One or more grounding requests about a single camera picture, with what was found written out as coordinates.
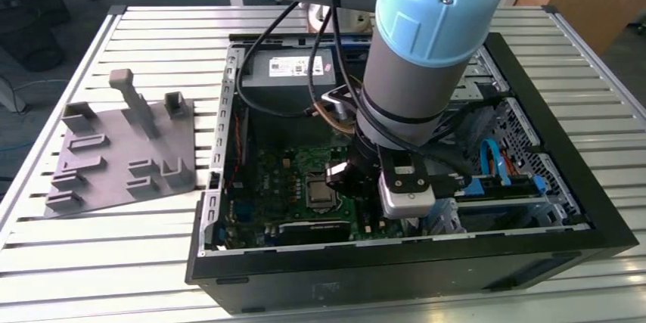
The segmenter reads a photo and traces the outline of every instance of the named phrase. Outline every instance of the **white object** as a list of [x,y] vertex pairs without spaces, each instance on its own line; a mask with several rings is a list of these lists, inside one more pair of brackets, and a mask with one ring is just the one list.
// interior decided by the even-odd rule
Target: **white object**
[[[323,19],[329,11],[325,5],[311,4],[308,6],[307,21],[313,30],[319,30],[323,25]],[[337,9],[339,28],[341,33],[360,33],[364,32],[371,25],[371,14],[364,11],[353,11],[349,9]],[[325,32],[332,32],[332,21],[327,25]]]

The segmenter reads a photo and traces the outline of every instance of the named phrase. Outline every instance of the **gray plastic base plate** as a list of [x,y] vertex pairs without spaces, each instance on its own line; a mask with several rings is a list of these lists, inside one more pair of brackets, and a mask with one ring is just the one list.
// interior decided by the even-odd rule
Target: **gray plastic base plate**
[[159,131],[152,140],[137,123],[128,123],[129,109],[93,113],[86,103],[68,105],[64,121],[76,127],[76,134],[68,130],[64,136],[46,218],[193,190],[192,101],[179,99],[181,110],[175,109],[175,114],[168,101],[149,106]]

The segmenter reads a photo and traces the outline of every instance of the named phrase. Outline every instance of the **light blue joint cap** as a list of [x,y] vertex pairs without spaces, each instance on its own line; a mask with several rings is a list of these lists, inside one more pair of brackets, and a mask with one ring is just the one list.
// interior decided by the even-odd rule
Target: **light blue joint cap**
[[499,0],[376,0],[376,27],[391,50],[421,67],[471,57],[487,37]]

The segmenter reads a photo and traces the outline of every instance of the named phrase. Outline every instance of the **blue cable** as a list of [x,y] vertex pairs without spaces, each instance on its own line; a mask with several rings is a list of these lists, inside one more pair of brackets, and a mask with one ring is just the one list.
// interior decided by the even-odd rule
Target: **blue cable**
[[480,169],[482,174],[491,174],[488,170],[488,160],[487,160],[487,151],[491,150],[491,156],[494,157],[494,168],[495,168],[495,175],[499,175],[500,179],[503,180],[503,185],[510,185],[511,180],[507,174],[507,166],[504,165],[504,158],[500,154],[500,150],[498,148],[498,143],[494,139],[486,138],[482,140],[480,143]]
[[33,145],[33,142],[22,144],[22,145],[14,145],[13,147],[6,147],[6,148],[0,149],[0,153],[2,151],[14,151],[16,149],[22,149],[22,148],[30,147],[32,145]]

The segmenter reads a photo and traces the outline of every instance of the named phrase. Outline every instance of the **black cable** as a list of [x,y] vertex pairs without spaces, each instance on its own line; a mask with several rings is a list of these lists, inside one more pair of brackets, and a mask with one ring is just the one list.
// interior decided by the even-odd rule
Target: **black cable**
[[446,118],[446,120],[443,120],[440,124],[436,126],[436,129],[442,128],[442,126],[444,126],[444,128],[428,139],[425,144],[439,142],[443,138],[451,135],[455,132],[455,129],[460,126],[462,122],[464,121],[464,118],[470,113],[472,113],[474,111],[484,107],[498,106],[498,104],[503,102],[504,98],[508,98],[508,97],[511,97],[511,94],[508,94],[507,92],[502,92],[499,95],[494,97],[486,98],[484,100],[480,100],[480,101],[470,102],[467,105],[464,105],[458,111],[455,111],[454,115]]
[[320,38],[323,38],[323,33],[325,33],[325,28],[329,23],[329,18],[332,17],[332,9],[328,10],[323,24],[320,25],[319,32],[316,34],[316,39],[313,39],[312,53],[309,53],[309,59],[307,63],[307,78],[308,78],[308,90],[309,98],[312,99],[312,104],[316,103],[316,92],[313,91],[313,58],[316,58],[316,51],[319,50]]
[[16,91],[14,91],[14,88],[13,88],[13,84],[10,83],[9,79],[4,77],[2,74],[0,74],[0,79],[2,79],[4,82],[5,82],[5,84],[9,86],[9,89],[10,89],[10,97],[13,98],[13,108],[16,109],[16,114],[18,116],[26,115],[29,113],[29,107],[28,107],[26,104],[24,104],[22,111],[18,110],[18,101],[16,100],[17,96],[16,96]]
[[279,15],[279,17],[273,20],[273,23],[271,23],[269,27],[264,30],[263,34],[260,37],[255,40],[253,45],[249,47],[248,51],[244,54],[244,59],[241,60],[241,65],[240,65],[240,70],[237,74],[235,75],[235,89],[237,90],[237,95],[240,96],[240,99],[244,101],[248,107],[252,109],[268,113],[269,115],[277,116],[277,117],[287,117],[287,118],[297,118],[297,117],[308,117],[311,116],[311,110],[303,110],[296,113],[284,113],[283,111],[276,111],[269,109],[268,107],[261,106],[257,104],[255,101],[252,101],[243,92],[243,71],[244,67],[247,66],[251,56],[253,53],[257,51],[257,47],[260,44],[263,44],[264,39],[269,35],[269,33],[273,31],[273,29],[277,27],[283,19],[287,17],[287,15],[292,12],[293,8],[299,5],[299,2],[292,2],[287,9],[284,9],[283,13]]

